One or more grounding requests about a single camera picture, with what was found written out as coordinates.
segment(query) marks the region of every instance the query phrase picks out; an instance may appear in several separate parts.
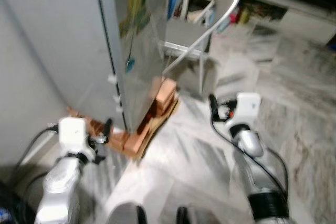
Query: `black cable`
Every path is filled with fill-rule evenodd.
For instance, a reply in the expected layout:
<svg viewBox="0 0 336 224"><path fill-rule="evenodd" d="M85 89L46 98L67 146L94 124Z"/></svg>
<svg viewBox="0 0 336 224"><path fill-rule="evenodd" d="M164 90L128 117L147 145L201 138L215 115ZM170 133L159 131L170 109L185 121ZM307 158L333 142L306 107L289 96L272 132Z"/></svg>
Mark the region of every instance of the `black cable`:
<svg viewBox="0 0 336 224"><path fill-rule="evenodd" d="M26 213L26 209L27 209L27 204L28 204L28 200L29 200L29 195L30 195L30 190L31 190L31 186L38 181L40 178L45 177L48 174L48 172L39 174L37 176L35 176L27 185L25 192L23 193L23 199L22 199L22 204L21 204L21 220L23 220L24 224L28 224L27 222L27 213Z"/></svg>
<svg viewBox="0 0 336 224"><path fill-rule="evenodd" d="M288 178L288 170L285 164L285 161L280 157L280 155L272 150L271 148L267 147L267 150L273 154L274 157L276 157L282 165L282 169L284 171L284 176L285 176L285 191L286 191L286 199L288 199L288 194L289 194L289 178Z"/></svg>
<svg viewBox="0 0 336 224"><path fill-rule="evenodd" d="M12 188L14 186L14 179L16 177L16 174L18 172L18 169L22 163L22 161L25 159L25 157L27 156L27 154L29 153L30 149L32 148L32 146L35 144L35 142L38 140L38 138L40 136L42 136L45 132L48 131L55 131L58 132L58 124L55 124L54 126L50 126L47 127L43 130L41 130L39 133L37 133L37 135L32 139L32 141L30 142L30 144L28 145L28 147L26 148L26 150L23 152L21 158L19 159L19 161L16 163L16 165L14 166L14 169L9 177L8 180L8 185L10 188Z"/></svg>
<svg viewBox="0 0 336 224"><path fill-rule="evenodd" d="M214 129L214 131L221 137L223 138L225 141L227 141L229 144L231 144L234 148L236 148L240 153L248 156L255 164L257 164L262 170L264 170L264 172L271 178L271 180L274 182L274 184L279 188L282 196L284 197L284 199L286 200L287 202L287 193L286 191L283 189L281 183L279 182L279 180L272 175L272 173L266 168L264 167L261 163L259 163L258 161L256 161L254 159L254 157L252 157L251 155L249 155L248 153L246 153L245 151L241 150L238 146L236 146L232 141L230 141L229 139L227 139L224 135L222 135L215 127L214 125L214 121L213 121L213 115L215 113L218 113L218 109L217 110L214 110L212 112L212 115L211 115L211 119L210 119L210 122L211 122L211 126L212 128Z"/></svg>

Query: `refrigerator door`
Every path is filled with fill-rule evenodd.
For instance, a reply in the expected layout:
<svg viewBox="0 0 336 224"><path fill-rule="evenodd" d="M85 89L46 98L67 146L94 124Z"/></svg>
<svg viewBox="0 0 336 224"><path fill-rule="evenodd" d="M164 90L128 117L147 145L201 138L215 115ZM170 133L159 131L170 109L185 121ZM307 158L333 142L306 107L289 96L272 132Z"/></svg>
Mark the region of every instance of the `refrigerator door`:
<svg viewBox="0 0 336 224"><path fill-rule="evenodd" d="M100 0L122 109L135 131L160 88L168 0Z"/></svg>

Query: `wall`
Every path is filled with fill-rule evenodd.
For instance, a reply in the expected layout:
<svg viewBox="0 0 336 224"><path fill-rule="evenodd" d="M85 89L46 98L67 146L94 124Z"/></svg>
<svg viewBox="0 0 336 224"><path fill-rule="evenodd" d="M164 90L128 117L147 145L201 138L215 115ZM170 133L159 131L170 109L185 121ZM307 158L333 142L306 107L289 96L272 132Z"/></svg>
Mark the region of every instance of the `wall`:
<svg viewBox="0 0 336 224"><path fill-rule="evenodd" d="M0 179L6 181L32 137L65 116L66 105L5 0L0 0L0 87Z"/></svg>

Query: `marble floor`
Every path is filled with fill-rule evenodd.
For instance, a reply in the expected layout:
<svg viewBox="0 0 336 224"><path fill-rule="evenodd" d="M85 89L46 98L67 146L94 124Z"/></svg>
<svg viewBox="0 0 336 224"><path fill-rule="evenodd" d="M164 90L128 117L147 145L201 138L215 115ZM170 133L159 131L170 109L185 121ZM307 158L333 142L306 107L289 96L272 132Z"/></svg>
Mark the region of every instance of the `marble floor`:
<svg viewBox="0 0 336 224"><path fill-rule="evenodd" d="M85 168L80 223L106 223L116 206L129 201L144 207L148 223L175 223L179 206L211 210L223 224L253 223L233 176L233 150L212 131L206 100L210 92L224 99L239 91L263 97L256 129L288 165L292 218L333 223L335 70L332 52L265 27L230 26L213 36L203 94L197 94L196 62L182 62L172 71L181 102L144 158L132 162L110 151L100 166Z"/></svg>

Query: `refrigerator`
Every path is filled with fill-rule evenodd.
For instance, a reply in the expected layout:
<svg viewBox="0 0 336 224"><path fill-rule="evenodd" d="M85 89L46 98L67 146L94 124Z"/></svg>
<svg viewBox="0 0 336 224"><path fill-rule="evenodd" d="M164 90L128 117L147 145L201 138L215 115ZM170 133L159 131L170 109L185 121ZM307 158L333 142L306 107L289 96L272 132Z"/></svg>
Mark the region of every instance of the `refrigerator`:
<svg viewBox="0 0 336 224"><path fill-rule="evenodd" d="M68 106L135 132L161 85L168 0L6 1Z"/></svg>

